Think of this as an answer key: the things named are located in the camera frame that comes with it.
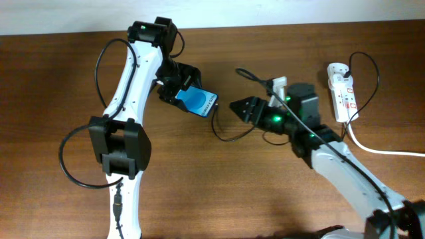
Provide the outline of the blue screen smartphone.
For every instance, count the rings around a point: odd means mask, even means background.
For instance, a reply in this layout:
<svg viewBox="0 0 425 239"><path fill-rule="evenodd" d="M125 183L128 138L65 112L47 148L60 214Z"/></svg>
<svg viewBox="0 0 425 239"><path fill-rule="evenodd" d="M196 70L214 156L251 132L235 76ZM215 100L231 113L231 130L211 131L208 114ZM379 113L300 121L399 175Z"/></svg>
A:
<svg viewBox="0 0 425 239"><path fill-rule="evenodd" d="M204 89L189 86L187 90L180 90L176 95L186 109L197 116L207 118L218 100L218 95Z"/></svg>

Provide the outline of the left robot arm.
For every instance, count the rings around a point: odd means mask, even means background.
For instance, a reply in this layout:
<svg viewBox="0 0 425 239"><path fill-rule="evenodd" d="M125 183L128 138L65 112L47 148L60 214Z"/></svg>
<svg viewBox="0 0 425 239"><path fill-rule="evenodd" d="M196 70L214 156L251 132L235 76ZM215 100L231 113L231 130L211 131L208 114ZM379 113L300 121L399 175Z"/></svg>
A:
<svg viewBox="0 0 425 239"><path fill-rule="evenodd" d="M152 150L143 115L150 92L160 84L160 99L188 112L185 96L202 87L198 68L174 60L179 34L168 18L134 22L127 30L127 58L114 97L102 117L90 119L90 139L110 192L108 238L142 237L139 189Z"/></svg>

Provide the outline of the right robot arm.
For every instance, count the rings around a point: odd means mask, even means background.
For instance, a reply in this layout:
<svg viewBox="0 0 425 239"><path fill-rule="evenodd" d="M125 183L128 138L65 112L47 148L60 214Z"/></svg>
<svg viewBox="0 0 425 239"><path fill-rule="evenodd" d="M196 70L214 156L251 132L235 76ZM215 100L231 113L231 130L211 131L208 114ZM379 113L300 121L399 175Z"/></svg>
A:
<svg viewBox="0 0 425 239"><path fill-rule="evenodd" d="M301 234L301 238L424 237L424 201L410 202L377 179L353 155L348 145L320 122L318 97L311 84L294 84L280 107L251 96L231 102L244 122L263 131L287 135L294 154L326 178L365 223L363 232L336 225Z"/></svg>

